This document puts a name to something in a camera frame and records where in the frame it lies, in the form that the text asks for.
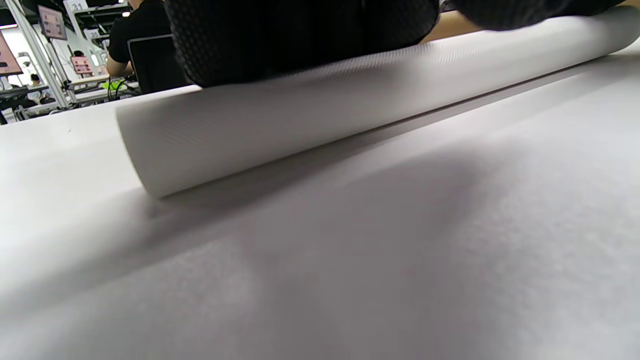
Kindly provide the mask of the person's left hand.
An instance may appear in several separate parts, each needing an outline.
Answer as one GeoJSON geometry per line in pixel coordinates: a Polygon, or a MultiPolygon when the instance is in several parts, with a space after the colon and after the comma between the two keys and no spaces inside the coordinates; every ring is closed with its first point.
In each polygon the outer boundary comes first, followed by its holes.
{"type": "Polygon", "coordinates": [[[204,95],[482,95],[623,50],[613,0],[455,0],[471,33],[423,43],[435,0],[167,0],[176,57],[204,95]]]}

